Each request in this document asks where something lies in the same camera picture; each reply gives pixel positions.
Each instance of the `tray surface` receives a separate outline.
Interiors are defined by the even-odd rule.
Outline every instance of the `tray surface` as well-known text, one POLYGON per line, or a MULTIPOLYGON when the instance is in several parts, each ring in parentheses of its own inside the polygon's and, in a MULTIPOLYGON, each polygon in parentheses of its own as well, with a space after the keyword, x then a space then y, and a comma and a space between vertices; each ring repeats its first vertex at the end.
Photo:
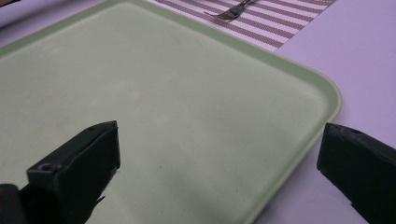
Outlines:
POLYGON ((117 120, 88 223, 251 223, 338 113, 329 79, 166 9, 109 1, 0 49, 0 182, 117 120))

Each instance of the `placemat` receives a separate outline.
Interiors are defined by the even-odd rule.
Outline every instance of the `placemat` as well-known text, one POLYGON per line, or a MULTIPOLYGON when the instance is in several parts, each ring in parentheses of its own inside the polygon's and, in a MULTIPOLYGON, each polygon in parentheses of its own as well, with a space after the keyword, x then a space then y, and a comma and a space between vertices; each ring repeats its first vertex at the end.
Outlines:
POLYGON ((148 0, 212 25, 264 49, 275 51, 301 31, 335 0, 257 0, 234 21, 221 21, 204 13, 219 14, 240 0, 148 0))

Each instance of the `metal fork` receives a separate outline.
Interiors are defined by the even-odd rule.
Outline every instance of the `metal fork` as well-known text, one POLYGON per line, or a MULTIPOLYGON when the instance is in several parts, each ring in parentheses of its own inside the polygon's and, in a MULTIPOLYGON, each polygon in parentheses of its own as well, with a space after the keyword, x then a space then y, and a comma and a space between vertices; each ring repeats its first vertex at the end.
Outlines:
POLYGON ((217 19, 221 19, 224 21, 231 21, 231 20, 235 20, 236 18, 238 18, 242 14, 242 12, 244 12, 247 4, 249 2, 253 2, 253 1, 254 0, 244 0, 241 3, 239 3, 238 5, 236 5, 234 7, 230 7, 230 9, 228 9, 227 11, 225 11, 223 13, 220 13, 219 15, 210 14, 205 11, 204 11, 204 13, 206 15, 209 15, 209 16, 217 18, 217 19))

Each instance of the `napkin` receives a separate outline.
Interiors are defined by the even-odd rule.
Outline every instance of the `napkin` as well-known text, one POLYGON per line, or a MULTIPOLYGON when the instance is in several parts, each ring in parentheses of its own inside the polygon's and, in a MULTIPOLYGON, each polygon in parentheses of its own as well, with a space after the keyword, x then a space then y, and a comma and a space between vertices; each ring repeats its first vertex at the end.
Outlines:
POLYGON ((294 37, 335 0, 257 0, 234 21, 220 21, 204 13, 219 14, 241 0, 148 0, 221 31, 275 51, 294 37))

